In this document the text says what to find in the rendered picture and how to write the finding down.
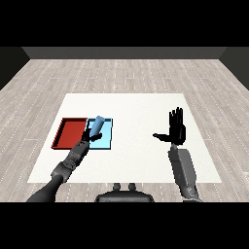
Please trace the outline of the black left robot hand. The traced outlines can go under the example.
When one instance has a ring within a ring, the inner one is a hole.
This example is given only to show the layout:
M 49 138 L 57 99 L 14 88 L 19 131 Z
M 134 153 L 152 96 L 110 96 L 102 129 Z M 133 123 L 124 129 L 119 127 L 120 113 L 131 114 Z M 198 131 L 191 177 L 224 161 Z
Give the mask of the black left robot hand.
M 83 132 L 83 134 L 82 134 L 82 141 L 87 141 L 87 142 L 92 141 L 92 142 L 94 142 L 94 141 L 96 141 L 96 140 L 98 140 L 98 139 L 100 139 L 100 138 L 102 137 L 102 134 L 101 134 L 101 133 L 98 133 L 98 134 L 96 134 L 96 135 L 90 136 L 90 135 L 89 135 L 90 132 L 91 132 L 91 129 L 90 129 L 90 128 L 87 128 L 87 129 Z

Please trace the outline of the small blue can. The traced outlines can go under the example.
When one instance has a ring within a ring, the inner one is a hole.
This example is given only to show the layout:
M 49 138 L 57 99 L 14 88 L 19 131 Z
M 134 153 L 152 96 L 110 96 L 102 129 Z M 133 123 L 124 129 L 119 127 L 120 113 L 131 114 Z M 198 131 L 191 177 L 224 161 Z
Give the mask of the small blue can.
M 104 122 L 105 122 L 105 119 L 100 116 L 97 116 L 95 119 L 91 119 L 89 121 L 89 124 L 90 124 L 89 136 L 93 137 L 94 135 L 97 135 L 100 132 Z

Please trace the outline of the dark grey robot body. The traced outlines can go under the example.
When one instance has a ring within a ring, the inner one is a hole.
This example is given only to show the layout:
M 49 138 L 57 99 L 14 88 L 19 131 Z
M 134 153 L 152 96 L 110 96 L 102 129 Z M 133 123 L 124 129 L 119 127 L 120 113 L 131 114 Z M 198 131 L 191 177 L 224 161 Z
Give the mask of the dark grey robot body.
M 127 191 L 122 191 L 121 184 L 115 183 L 111 192 L 98 195 L 95 202 L 154 202 L 154 199 L 149 194 L 138 192 L 134 183 L 128 184 Z

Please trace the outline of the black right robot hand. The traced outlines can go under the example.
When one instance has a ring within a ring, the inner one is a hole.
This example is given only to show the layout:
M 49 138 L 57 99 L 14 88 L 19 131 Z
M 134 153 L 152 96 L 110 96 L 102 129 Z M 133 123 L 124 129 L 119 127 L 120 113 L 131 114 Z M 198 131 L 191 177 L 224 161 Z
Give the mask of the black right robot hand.
M 169 133 L 153 134 L 163 142 L 170 142 L 176 146 L 183 145 L 186 141 L 186 127 L 183 124 L 183 109 L 177 107 L 169 113 Z

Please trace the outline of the shallow red open box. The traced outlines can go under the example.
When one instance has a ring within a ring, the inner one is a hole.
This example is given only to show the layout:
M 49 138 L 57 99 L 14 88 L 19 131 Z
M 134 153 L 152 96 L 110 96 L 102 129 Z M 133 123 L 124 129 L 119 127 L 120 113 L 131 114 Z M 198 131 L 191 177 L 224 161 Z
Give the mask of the shallow red open box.
M 54 150 L 71 150 L 81 140 L 87 120 L 87 118 L 63 118 L 51 148 Z

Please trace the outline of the shallow light blue open box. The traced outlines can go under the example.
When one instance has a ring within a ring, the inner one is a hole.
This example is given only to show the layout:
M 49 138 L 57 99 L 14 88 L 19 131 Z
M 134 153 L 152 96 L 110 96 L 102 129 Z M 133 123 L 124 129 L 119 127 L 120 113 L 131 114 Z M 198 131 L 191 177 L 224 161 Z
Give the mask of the shallow light blue open box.
M 89 118 L 87 122 L 87 128 L 90 128 L 89 121 L 95 118 Z M 99 133 L 102 134 L 102 137 L 94 142 L 89 142 L 89 148 L 91 150 L 110 150 L 112 142 L 112 119 L 105 119 L 105 122 Z

